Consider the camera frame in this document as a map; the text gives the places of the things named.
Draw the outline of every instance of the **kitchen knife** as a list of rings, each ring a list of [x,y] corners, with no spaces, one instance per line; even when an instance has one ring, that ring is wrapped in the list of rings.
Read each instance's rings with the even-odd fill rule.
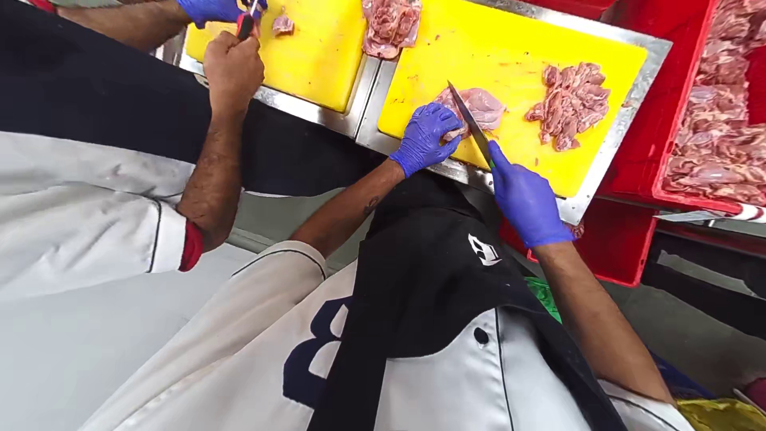
[[[492,155],[489,153],[489,141],[486,136],[484,136],[484,132],[479,128],[479,124],[476,123],[476,119],[471,115],[471,111],[468,110],[465,101],[463,101],[463,98],[460,96],[460,93],[457,92],[455,86],[449,81],[447,81],[447,85],[450,86],[450,92],[452,93],[452,98],[455,100],[457,109],[460,111],[460,115],[463,116],[466,123],[468,123],[468,130],[471,131],[473,140],[476,141],[476,145],[479,146],[479,150],[481,150],[484,160],[486,160],[486,164],[488,164],[490,168],[495,167],[495,163],[492,161]]]

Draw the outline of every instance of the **yellow cloth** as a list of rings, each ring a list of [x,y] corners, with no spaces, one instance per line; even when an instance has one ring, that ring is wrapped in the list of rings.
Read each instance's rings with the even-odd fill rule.
[[[678,400],[678,410],[697,431],[766,431],[766,416],[739,400]]]

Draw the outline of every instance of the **red knife handle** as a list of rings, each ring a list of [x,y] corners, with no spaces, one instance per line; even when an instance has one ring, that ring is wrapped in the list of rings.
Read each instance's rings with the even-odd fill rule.
[[[248,13],[243,13],[237,18],[237,39],[243,41],[250,37],[255,26],[255,20]]]

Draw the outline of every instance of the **forearm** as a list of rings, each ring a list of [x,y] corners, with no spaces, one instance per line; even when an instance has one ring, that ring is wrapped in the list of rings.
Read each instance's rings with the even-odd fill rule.
[[[112,39],[150,51],[192,22],[175,0],[113,8],[58,8],[58,14]]]
[[[241,192],[244,112],[217,113],[177,210],[202,231],[205,251],[223,244],[237,215]]]
[[[534,252],[564,325],[577,339],[596,376],[674,403],[649,351],[572,243],[543,245]]]
[[[367,176],[319,208],[290,239],[305,242],[323,256],[330,256],[356,232],[380,201],[403,179],[401,166],[386,159]]]

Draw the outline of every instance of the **gloved hand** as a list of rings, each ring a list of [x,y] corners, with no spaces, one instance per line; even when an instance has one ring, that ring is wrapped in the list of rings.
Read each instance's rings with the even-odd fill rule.
[[[399,163],[404,176],[409,178],[418,170],[443,162],[454,153],[462,138],[455,137],[441,146],[441,137],[462,125],[457,115],[443,104],[431,102],[419,107],[404,129],[399,149],[391,153],[389,158]]]
[[[176,0],[197,28],[205,28],[207,21],[235,22],[244,11],[237,0]]]
[[[558,217],[556,197],[548,180],[524,166],[511,164],[494,140],[489,142],[489,152],[495,162],[492,176],[497,205],[524,245],[531,248],[573,241],[575,236]]]

